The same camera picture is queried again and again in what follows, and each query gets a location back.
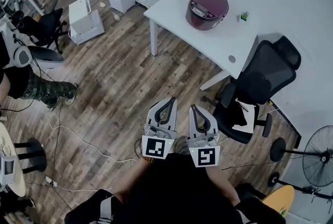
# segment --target wooden floor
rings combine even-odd
[[[72,2],[74,0],[59,0],[58,6],[64,9],[64,19],[68,19],[68,5]],[[107,6],[100,7],[100,2]],[[161,99],[175,96],[178,99],[176,131],[187,135],[190,105],[195,103],[208,108],[209,104],[200,102],[200,97],[207,95],[213,98],[226,83],[216,84],[205,92],[199,90],[220,68],[162,28],[158,35],[159,54],[153,57],[149,48],[149,21],[143,15],[144,9],[138,6],[132,7],[124,15],[120,14],[119,22],[115,21],[108,9],[108,0],[92,0],[92,8],[98,9],[101,15],[105,34],[80,46],[74,45],[65,36],[60,47],[66,61],[63,66],[49,71],[49,75],[57,81],[80,85],[74,104],[64,104],[62,107],[61,125],[74,130],[106,155],[118,160],[132,158],[135,157],[134,142],[143,135],[149,107]],[[8,98],[3,108],[17,110],[27,104],[27,101]],[[36,222],[39,223],[63,223],[70,208],[76,207],[92,194],[31,184],[45,184],[45,176],[52,176],[58,130],[51,129],[43,112],[50,117],[52,126],[56,127],[59,108],[49,111],[43,103],[34,102],[20,113],[3,112],[9,117],[5,126],[14,142],[25,142],[35,137],[43,144],[47,154],[46,171],[32,172],[25,177],[27,195],[36,202],[39,216]],[[260,114],[272,109],[269,105],[262,106]],[[260,191],[268,193],[270,190],[266,182],[270,173],[284,170],[287,155],[284,162],[263,163],[271,162],[269,149],[277,137],[285,138],[287,147],[292,148],[297,136],[276,111],[272,115],[274,120],[269,138],[263,138],[262,128],[256,128],[248,145],[231,139],[222,143],[221,168],[261,164],[226,170],[233,185],[250,182]],[[119,164],[103,157],[64,128],[60,129],[55,156],[54,179],[72,190],[110,188],[134,163]]]

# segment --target purple rice cooker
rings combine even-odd
[[[229,10],[227,0],[189,0],[186,20],[198,30],[214,28]]]

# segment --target black office chair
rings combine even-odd
[[[266,120],[258,120],[259,105],[268,102],[276,92],[295,80],[300,63],[299,52],[285,36],[274,44],[262,41],[245,71],[238,79],[231,78],[223,92],[216,95],[217,103],[205,96],[201,99],[215,105],[213,116],[217,120],[219,130],[245,144],[253,134],[232,128],[233,125],[240,124],[238,118],[244,118],[242,109],[235,99],[254,105],[254,126],[264,126],[262,135],[268,137],[272,116],[267,114]]]
[[[251,223],[285,224],[284,217],[274,209],[263,204],[260,200],[266,195],[256,190],[250,183],[242,183],[235,188],[240,203],[235,208],[241,211]]]
[[[12,16],[11,22],[19,32],[28,35],[36,46],[49,48],[52,42],[55,42],[58,52],[62,54],[59,49],[58,38],[67,35],[68,31],[62,31],[62,26],[67,23],[60,21],[61,15],[62,8],[59,8],[43,15],[37,22],[29,16],[21,17],[22,12],[17,11]]]

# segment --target round table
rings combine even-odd
[[[268,195],[262,202],[285,217],[291,208],[294,197],[295,189],[293,186],[286,185]]]
[[[0,123],[0,139],[1,138],[4,142],[3,148],[9,148],[9,154],[11,156],[17,156],[18,160],[15,168],[14,181],[8,186],[15,194],[23,197],[27,189],[23,175],[36,170],[43,172],[46,169],[47,161],[43,146],[34,138],[30,138],[26,143],[13,143],[8,131],[2,123]],[[26,148],[27,153],[17,154],[16,148]],[[19,160],[22,159],[29,159],[32,166],[22,169],[19,162]]]
[[[17,156],[14,143],[11,141],[9,133],[7,132],[5,126],[0,123],[0,137],[4,139],[5,145],[8,146],[10,149],[10,155]],[[23,170],[21,168],[20,162],[17,162],[14,182],[8,185],[11,190],[20,197],[25,196],[26,186],[25,180],[23,177]]]

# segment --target power strip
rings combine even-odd
[[[51,185],[51,187],[56,187],[58,186],[57,182],[53,181],[51,178],[49,178],[48,176],[46,176],[46,181]]]

